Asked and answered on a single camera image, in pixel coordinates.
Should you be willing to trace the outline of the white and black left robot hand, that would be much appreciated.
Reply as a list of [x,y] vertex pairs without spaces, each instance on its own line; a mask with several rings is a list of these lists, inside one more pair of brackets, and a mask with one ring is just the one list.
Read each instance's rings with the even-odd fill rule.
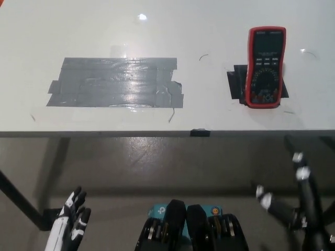
[[86,192],[80,186],[72,191],[52,225],[45,251],[78,250],[91,216],[85,199]]

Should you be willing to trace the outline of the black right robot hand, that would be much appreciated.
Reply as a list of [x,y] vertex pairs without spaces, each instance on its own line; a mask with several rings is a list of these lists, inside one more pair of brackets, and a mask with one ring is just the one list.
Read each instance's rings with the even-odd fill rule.
[[317,185],[304,153],[294,153],[292,161],[298,185],[298,208],[276,199],[262,185],[256,185],[255,197],[261,207],[288,230],[304,230],[302,250],[334,250],[332,235],[326,230],[329,212],[322,209]]

